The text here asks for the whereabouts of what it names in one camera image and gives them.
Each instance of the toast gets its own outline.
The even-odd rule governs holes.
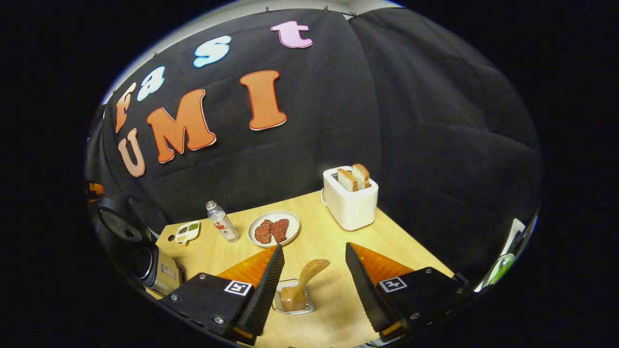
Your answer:
[[[359,190],[359,180],[344,169],[337,169],[337,181],[350,192]]]
[[[358,189],[370,187],[370,173],[362,164],[352,165],[352,175],[357,178]]]

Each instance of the steak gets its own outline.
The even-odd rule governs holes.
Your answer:
[[[288,219],[281,219],[271,225],[271,234],[275,237],[277,243],[282,243],[286,240],[286,230],[289,223]]]
[[[262,221],[260,226],[256,228],[254,237],[262,244],[269,244],[271,242],[271,225],[273,223],[270,220]]]

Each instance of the wooden table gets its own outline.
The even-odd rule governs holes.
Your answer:
[[[286,315],[271,308],[264,332],[256,339],[256,347],[350,348],[379,338],[363,311],[346,266],[345,245],[348,241],[412,269],[432,266],[448,277],[454,275],[380,209],[377,209],[376,220],[371,225],[355,231],[342,229],[323,206],[320,191],[229,214],[232,224],[241,233],[241,238],[235,243],[226,241],[210,220],[204,219],[200,220],[200,231],[195,240],[186,245],[168,241],[182,224],[168,225],[157,246],[178,263],[186,279],[199,272],[217,275],[264,250],[249,240],[247,228],[255,218],[274,210],[291,211],[301,222],[298,235],[283,247],[285,265],[281,279],[298,278],[303,266],[313,259],[328,259],[331,264],[307,285],[316,311]],[[160,299],[153,292],[149,293]]]

